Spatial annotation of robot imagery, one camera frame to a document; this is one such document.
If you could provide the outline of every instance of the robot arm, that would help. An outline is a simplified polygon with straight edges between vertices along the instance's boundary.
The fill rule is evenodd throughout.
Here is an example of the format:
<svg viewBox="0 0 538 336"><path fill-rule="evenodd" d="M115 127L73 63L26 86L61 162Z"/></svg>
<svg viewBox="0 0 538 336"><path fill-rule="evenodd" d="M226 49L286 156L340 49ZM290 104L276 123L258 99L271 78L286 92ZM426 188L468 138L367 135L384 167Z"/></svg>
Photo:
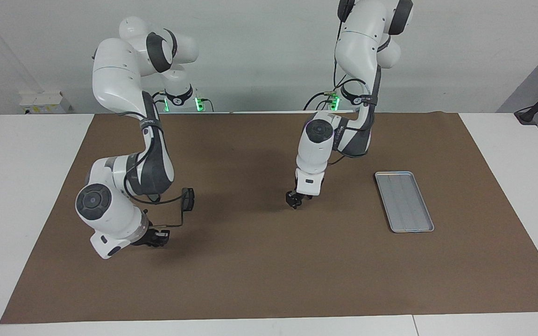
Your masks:
<svg viewBox="0 0 538 336"><path fill-rule="evenodd" d="M168 42L156 34L160 30L152 29L141 19L128 17L120 24L121 38L101 42L94 57L95 98L119 115L138 119L145 142L140 153L97 160L77 196L76 211L94 229L91 243L104 259L129 244L163 246L169 239L169 230L152 228L146 213L130 202L138 200L135 195L146 195L150 202L139 202L160 204L161 194L174 179L163 127L151 95L142 90L141 77L167 72L173 63L194 62L198 49L191 39L163 30L170 36ZM177 53L180 40L186 41L181 47L185 56ZM182 209L191 210L192 189L183 189L181 198Z"/></svg>
<svg viewBox="0 0 538 336"><path fill-rule="evenodd" d="M411 0L341 0L338 16L344 22L335 47L340 68L361 83L360 95L340 87L342 96L358 106L358 117L350 120L318 111L305 124L296 157L296 189L286 193L293 208L305 196L320 194L331 151L344 157L365 155L371 141L375 106L381 82L381 68L391 68L400 57L400 48L391 35L401 34L412 19Z"/></svg>

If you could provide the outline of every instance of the wall outlet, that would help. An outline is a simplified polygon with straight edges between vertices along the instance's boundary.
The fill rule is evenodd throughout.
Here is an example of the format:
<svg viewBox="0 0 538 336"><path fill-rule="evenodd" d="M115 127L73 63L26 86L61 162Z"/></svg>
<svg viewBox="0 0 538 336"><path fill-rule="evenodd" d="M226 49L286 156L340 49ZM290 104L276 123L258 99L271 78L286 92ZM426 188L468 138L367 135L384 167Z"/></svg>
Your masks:
<svg viewBox="0 0 538 336"><path fill-rule="evenodd" d="M59 91L44 93L21 93L21 111L28 113L70 113L73 111L72 105L62 96Z"/></svg>

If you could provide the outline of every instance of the white wall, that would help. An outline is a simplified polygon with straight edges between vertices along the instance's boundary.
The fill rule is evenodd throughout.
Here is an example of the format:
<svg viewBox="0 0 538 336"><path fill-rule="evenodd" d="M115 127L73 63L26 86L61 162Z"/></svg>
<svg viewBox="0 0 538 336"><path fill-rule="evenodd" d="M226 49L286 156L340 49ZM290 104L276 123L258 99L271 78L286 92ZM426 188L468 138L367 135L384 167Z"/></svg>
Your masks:
<svg viewBox="0 0 538 336"><path fill-rule="evenodd" d="M378 110L495 112L538 64L538 1L414 2ZM196 38L200 57L187 70L218 110L301 109L331 86L337 3L0 0L0 36L38 85L61 90L77 112L103 111L91 93L90 56L127 15ZM0 57L0 113L12 113L19 80L5 62ZM160 81L146 83L158 89Z"/></svg>

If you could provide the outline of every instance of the green indicator light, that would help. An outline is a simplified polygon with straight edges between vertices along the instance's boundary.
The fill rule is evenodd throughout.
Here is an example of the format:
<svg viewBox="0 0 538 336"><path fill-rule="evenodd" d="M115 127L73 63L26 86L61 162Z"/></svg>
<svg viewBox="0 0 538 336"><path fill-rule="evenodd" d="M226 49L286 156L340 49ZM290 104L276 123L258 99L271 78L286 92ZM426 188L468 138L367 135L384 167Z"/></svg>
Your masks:
<svg viewBox="0 0 538 336"><path fill-rule="evenodd" d="M195 97L194 101L196 102L196 109L198 112L205 110L205 103L201 102L200 99L198 99L198 97Z"/></svg>
<svg viewBox="0 0 538 336"><path fill-rule="evenodd" d="M340 98L337 96L337 94L334 94L331 97L333 98L330 105L331 111L337 111L338 106L340 105Z"/></svg>

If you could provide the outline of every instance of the brown paper mat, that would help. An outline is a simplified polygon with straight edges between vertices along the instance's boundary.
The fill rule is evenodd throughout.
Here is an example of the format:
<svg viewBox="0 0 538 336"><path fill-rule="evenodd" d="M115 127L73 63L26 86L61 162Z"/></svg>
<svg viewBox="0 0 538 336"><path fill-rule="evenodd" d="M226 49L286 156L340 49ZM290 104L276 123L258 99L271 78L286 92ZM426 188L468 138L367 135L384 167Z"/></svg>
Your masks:
<svg viewBox="0 0 538 336"><path fill-rule="evenodd" d="M538 251L458 115L377 115L369 154L292 210L306 117L163 115L166 199L194 187L196 206L166 247L105 261L73 202L96 159L143 142L136 120L96 115L1 323L538 311ZM434 232L389 230L380 170L414 173Z"/></svg>

